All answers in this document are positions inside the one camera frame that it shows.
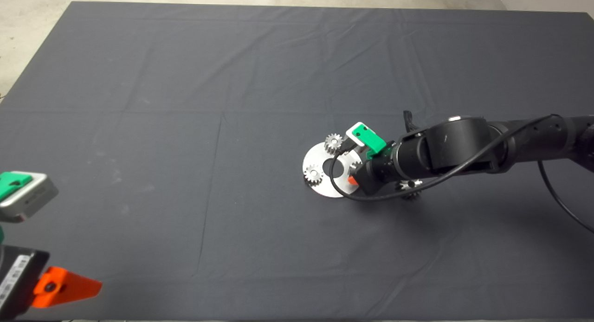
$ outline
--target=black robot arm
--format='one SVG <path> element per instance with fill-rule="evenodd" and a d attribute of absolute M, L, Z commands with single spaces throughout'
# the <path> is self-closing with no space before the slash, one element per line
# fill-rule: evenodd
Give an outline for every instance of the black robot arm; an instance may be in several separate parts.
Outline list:
<path fill-rule="evenodd" d="M 366 195 L 386 183 L 439 177 L 451 172 L 506 133 L 502 142 L 456 174 L 500 174 L 518 162 L 571 159 L 594 172 L 594 116 L 551 115 L 532 121 L 488 122 L 481 117 L 450 117 L 417 128 L 405 111 L 407 134 L 388 142 L 357 168 L 354 179 Z"/>

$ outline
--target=black device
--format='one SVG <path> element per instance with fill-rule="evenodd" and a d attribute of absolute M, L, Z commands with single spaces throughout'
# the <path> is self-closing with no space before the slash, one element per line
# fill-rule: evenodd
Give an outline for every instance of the black device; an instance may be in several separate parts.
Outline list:
<path fill-rule="evenodd" d="M 335 184 L 344 197 L 356 201 L 380 201 L 409 197 L 458 174 L 500 174 L 518 162 L 536 161 L 552 197 L 561 208 L 585 229 L 583 223 L 556 194 L 543 161 L 570 159 L 594 172 L 594 116 L 561 117 L 548 115 L 524 121 L 488 122 L 482 117 L 450 117 L 428 128 L 418 128 L 412 113 L 404 112 L 407 134 L 398 142 L 387 142 L 377 155 L 355 168 L 352 176 L 361 190 L 371 197 L 348 195 Z M 344 142 L 338 155 L 354 149 L 354 142 Z M 419 178 L 437 177 L 417 185 Z M 374 196 L 385 184 L 397 183 L 397 191 Z M 405 191 L 403 182 L 410 186 Z"/>
<path fill-rule="evenodd" d="M 0 320 L 13 320 L 25 313 L 34 296 L 49 254 L 44 251 L 0 245 Z"/>

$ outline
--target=green bracket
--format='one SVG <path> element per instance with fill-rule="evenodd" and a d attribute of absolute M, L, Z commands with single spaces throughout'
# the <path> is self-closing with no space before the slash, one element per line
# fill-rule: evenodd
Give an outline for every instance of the green bracket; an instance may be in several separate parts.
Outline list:
<path fill-rule="evenodd" d="M 21 187 L 32 181 L 30 174 L 15 174 L 13 172 L 2 172 L 0 174 L 0 201 L 15 193 Z"/>
<path fill-rule="evenodd" d="M 386 148 L 386 142 L 380 138 L 373 130 L 367 128 L 362 123 L 353 129 L 353 135 L 356 136 L 365 146 L 369 147 L 367 151 L 367 159 L 371 160 L 372 157 L 377 155 L 382 149 Z"/>

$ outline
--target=silver gear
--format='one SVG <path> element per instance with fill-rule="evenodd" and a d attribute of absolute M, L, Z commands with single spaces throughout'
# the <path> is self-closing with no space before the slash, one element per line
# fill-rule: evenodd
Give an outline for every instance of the silver gear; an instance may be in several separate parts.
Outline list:
<path fill-rule="evenodd" d="M 330 155 L 336 155 L 340 146 L 342 146 L 342 136 L 340 136 L 340 134 L 330 134 L 324 141 L 324 149 L 326 149 Z"/>
<path fill-rule="evenodd" d="M 396 191 L 406 191 L 410 190 L 413 187 L 418 187 L 423 183 L 422 180 L 401 180 L 399 183 L 396 183 Z M 402 197 L 403 199 L 412 200 L 416 199 L 420 195 L 420 191 L 412 193 L 410 195 L 405 195 Z"/>
<path fill-rule="evenodd" d="M 322 168 L 318 166 L 308 166 L 303 171 L 303 178 L 310 187 L 320 184 L 322 182 L 322 175 Z"/>
<path fill-rule="evenodd" d="M 361 161 L 353 162 L 349 166 L 349 176 L 354 174 L 355 170 L 362 165 Z"/>

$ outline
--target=screw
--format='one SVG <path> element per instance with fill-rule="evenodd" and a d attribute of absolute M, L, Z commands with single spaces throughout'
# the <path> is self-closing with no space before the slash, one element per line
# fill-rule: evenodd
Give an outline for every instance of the screw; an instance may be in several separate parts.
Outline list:
<path fill-rule="evenodd" d="M 55 283 L 49 283 L 47 285 L 45 285 L 45 288 L 43 288 L 46 292 L 51 292 L 53 290 L 56 289 L 56 284 Z"/>

